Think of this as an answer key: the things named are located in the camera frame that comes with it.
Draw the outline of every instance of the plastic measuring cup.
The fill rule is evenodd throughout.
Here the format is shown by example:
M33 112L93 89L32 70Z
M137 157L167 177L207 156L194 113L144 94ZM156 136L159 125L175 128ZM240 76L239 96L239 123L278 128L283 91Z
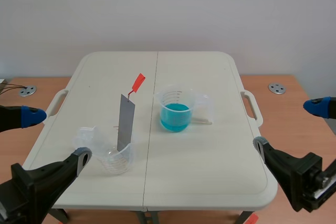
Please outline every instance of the plastic measuring cup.
M160 121L168 130L179 132L191 123L195 109L204 107L206 113L198 122L212 124L212 103L207 95L177 85L168 86L156 94L160 102Z
M100 134L97 127L80 128L72 143L75 148L89 148L92 151L92 156L98 159L101 165L111 174L124 173L133 164L134 149L132 143L119 152L117 145L112 144Z

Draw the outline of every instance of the desk surface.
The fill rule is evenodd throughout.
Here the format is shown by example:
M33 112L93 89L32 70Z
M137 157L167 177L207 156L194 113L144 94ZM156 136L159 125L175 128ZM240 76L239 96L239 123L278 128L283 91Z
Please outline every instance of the desk surface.
M47 109L58 90L63 89L69 78L16 78L11 83L38 87L37 92L21 98L17 90L0 95L0 104L27 105ZM242 76L244 88L251 91L264 117L260 128L274 148L293 156L302 157L314 152L323 157L323 167L328 166L336 156L336 138L323 119L308 115L302 105L308 96L293 76ZM268 91L270 82L280 82L287 87L284 95ZM43 126L16 129L1 133L0 183L10 179L10 165L23 164ZM261 223L334 223L336 219L336 196L331 197L319 210L309 214L294 212L281 188L277 197L266 209L257 212ZM169 223L234 223L237 211L167 211L160 213L160 222ZM133 213L108 210L70 210L73 223L137 223ZM57 223L51 217L44 223Z

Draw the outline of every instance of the cup handle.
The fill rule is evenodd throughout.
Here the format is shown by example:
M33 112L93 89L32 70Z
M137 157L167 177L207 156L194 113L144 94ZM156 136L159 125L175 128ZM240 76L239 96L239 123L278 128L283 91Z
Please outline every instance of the cup handle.
M196 96L196 106L194 114L197 114L198 111L203 110L204 112L199 116L194 117L193 121L195 123L204 123L204 124L213 124L214 120L214 103L205 94L198 94Z

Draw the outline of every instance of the red label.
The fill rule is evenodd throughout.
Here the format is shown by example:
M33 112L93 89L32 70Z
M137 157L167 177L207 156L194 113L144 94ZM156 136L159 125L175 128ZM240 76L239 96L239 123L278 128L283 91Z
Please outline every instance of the red label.
M139 87L141 86L141 84L143 83L143 81L146 79L145 76L143 76L143 74L139 74L139 76L137 77L137 79L135 80L132 90L136 93L137 90L139 89Z
M246 224L255 224L257 223L259 217L256 214L252 214L250 218L246 221Z

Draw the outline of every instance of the cable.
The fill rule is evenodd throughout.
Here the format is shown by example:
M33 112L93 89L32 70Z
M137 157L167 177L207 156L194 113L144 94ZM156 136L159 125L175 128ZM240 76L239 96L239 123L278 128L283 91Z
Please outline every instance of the cable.
M5 87L5 88L0 89L0 91L1 91L1 90L4 90L4 89L12 89L12 88L26 89L26 88L24 88L24 87Z
M11 85L11 86L16 86L16 87L21 87L21 88L27 88L26 86L23 86L23 85L18 85L18 84L11 84L11 83L7 83L5 85Z
M9 90L12 90L12 89L21 89L21 88L22 88L22 87L13 87L13 88L10 88L10 89L5 90L4 92L1 92L0 95L3 94L3 93L6 93L6 92L9 91Z

